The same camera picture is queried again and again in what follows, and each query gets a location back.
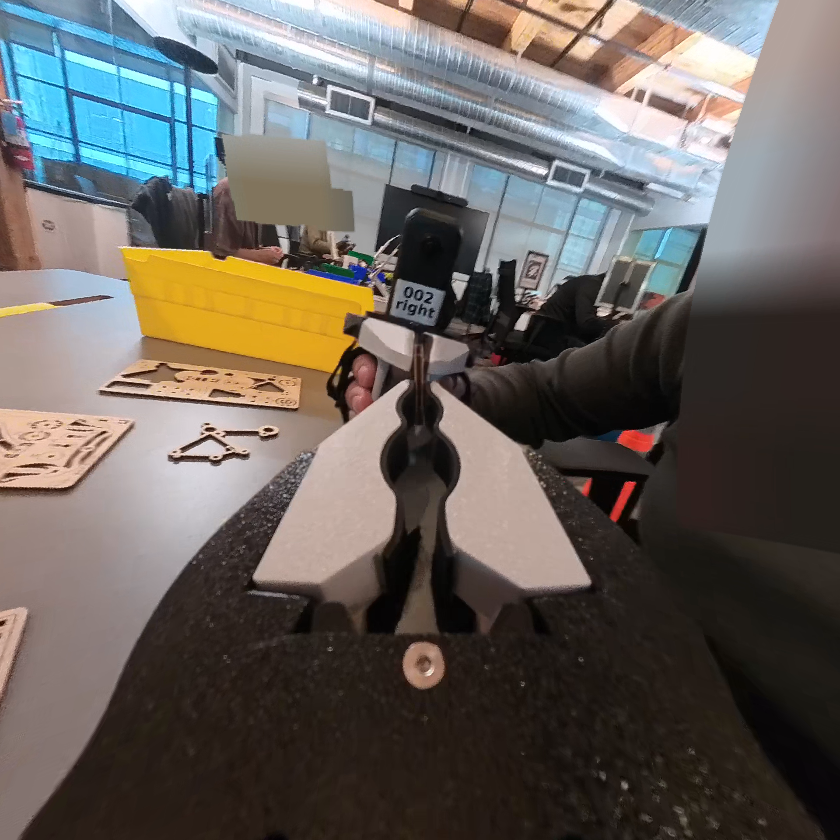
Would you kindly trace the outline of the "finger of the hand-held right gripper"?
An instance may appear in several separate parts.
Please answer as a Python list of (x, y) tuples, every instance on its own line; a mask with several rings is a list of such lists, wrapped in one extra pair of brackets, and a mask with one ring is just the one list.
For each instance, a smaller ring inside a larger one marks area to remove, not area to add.
[(382, 318), (364, 318), (359, 327), (359, 348), (377, 359), (375, 385), (413, 382), (413, 357), (416, 333), (399, 323)]
[(470, 350), (466, 343), (444, 335), (425, 333), (423, 347), (426, 360), (426, 381), (437, 382), (466, 371)]

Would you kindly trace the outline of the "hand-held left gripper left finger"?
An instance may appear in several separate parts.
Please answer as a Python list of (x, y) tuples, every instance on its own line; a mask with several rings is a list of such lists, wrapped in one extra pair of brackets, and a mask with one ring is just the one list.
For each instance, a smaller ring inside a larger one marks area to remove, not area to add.
[(385, 448), (404, 430), (409, 382), (321, 441), (253, 573), (253, 588), (338, 603), (366, 626), (399, 624), (415, 561), (415, 538), (392, 486)]

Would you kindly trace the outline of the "arc-pattern wooden parts sheet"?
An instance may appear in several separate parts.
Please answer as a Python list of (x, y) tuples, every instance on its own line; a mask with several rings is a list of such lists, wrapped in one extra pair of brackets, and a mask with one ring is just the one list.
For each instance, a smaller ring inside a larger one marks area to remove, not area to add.
[(134, 426), (131, 419), (1, 410), (1, 489), (75, 487)]

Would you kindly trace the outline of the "slotted wooden parts sheet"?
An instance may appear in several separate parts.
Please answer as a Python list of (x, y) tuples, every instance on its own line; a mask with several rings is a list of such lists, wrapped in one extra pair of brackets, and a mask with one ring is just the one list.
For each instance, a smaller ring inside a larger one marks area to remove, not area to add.
[(14, 665), (23, 642), (28, 609), (15, 607), (1, 611), (1, 700), (7, 692)]

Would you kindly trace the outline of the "person's right hand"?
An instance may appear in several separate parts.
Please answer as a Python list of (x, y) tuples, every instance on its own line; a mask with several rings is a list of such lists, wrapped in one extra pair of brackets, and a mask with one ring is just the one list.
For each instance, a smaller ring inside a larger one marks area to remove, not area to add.
[(344, 398), (352, 417), (358, 416), (373, 401), (373, 388), (377, 374), (377, 359), (367, 353), (356, 357), (351, 365), (350, 381)]

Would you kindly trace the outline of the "black flat screen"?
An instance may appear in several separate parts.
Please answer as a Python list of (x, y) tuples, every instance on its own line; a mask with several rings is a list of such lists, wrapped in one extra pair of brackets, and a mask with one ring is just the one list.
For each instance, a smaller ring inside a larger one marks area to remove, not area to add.
[(476, 268), (480, 247), (487, 230), (489, 214), (468, 206), (464, 197), (432, 190), (421, 185), (403, 188), (386, 185), (375, 250), (379, 251), (403, 231), (405, 219), (415, 209), (446, 215), (455, 220), (462, 232), (461, 246), (454, 272), (469, 276)]

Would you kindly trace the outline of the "plaid cloth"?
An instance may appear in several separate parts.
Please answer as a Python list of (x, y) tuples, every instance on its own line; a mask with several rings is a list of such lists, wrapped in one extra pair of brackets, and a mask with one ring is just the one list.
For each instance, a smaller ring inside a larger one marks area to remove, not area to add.
[(489, 271), (475, 272), (469, 277), (462, 312), (462, 319), (468, 324), (480, 327), (489, 324), (493, 282), (493, 275)]

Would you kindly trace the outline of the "black office chair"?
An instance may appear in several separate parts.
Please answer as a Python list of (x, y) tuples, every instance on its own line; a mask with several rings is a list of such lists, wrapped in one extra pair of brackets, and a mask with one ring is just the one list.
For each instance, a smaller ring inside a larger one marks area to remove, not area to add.
[(562, 475), (590, 481), (588, 498), (625, 534), (639, 542), (634, 511), (655, 465), (618, 443), (578, 437), (537, 449)]
[(517, 261), (501, 260), (497, 277), (497, 310), (486, 331), (490, 363), (499, 367), (525, 344), (524, 332), (516, 330), (521, 316), (516, 302)]

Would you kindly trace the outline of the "yellow plastic bin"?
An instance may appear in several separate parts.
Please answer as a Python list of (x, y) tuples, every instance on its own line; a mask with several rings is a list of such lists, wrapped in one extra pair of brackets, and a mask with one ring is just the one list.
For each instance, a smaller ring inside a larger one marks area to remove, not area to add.
[(204, 250), (121, 248), (145, 338), (331, 372), (370, 288)]

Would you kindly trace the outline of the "white vent grille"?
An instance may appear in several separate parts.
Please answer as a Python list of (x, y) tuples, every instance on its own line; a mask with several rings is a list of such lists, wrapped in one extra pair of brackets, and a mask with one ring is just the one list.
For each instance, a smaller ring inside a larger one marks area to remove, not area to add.
[(585, 191), (591, 175), (592, 171), (586, 167), (554, 160), (549, 167), (545, 183), (568, 193), (581, 194)]
[(373, 124), (376, 111), (374, 97), (333, 84), (327, 85), (325, 93), (324, 112), (327, 116), (368, 126)]

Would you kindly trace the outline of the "person's torso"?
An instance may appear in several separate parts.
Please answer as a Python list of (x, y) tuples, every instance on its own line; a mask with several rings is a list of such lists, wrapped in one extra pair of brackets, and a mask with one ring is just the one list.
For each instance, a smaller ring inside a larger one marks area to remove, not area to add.
[(745, 721), (822, 825), (839, 832), (838, 554), (693, 530), (677, 511), (677, 425), (665, 425), (640, 538), (696, 621)]

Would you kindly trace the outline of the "dark jacket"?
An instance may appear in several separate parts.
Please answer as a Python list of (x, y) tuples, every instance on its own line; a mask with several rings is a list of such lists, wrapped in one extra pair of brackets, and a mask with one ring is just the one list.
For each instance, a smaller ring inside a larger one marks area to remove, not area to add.
[(159, 249), (202, 250), (207, 197), (156, 175), (141, 185), (130, 208), (150, 226)]

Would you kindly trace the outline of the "triangular wooden frame part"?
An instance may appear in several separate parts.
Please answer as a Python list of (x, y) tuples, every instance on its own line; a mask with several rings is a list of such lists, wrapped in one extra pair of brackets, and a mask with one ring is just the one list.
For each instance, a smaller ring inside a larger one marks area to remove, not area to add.
[(204, 423), (196, 437), (171, 450), (167, 459), (174, 464), (204, 463), (210, 466), (220, 466), (231, 459), (246, 460), (250, 457), (250, 449), (237, 442), (240, 438), (268, 441), (277, 438), (279, 432), (279, 428), (272, 425), (225, 428)]

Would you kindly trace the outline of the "narrow silver ceiling duct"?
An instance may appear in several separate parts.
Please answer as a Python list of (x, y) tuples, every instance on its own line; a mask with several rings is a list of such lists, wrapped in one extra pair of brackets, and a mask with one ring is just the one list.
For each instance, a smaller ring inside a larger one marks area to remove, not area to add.
[(557, 161), (589, 172), (585, 193), (640, 215), (654, 208), (645, 180), (621, 175), (623, 163), (604, 140), (572, 133), (519, 106), (423, 75), (408, 80), (380, 75), (367, 81), (365, 88), (345, 80), (332, 85), (373, 106), (370, 121), (360, 122), (365, 128), (430, 143), (541, 182), (549, 180)]

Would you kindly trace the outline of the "large silver ceiling duct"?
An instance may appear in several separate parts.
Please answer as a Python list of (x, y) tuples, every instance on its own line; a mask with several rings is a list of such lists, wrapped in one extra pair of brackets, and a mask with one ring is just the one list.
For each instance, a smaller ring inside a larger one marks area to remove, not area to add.
[(185, 32), (638, 180), (694, 182), (723, 135), (376, 2), (175, 2)]

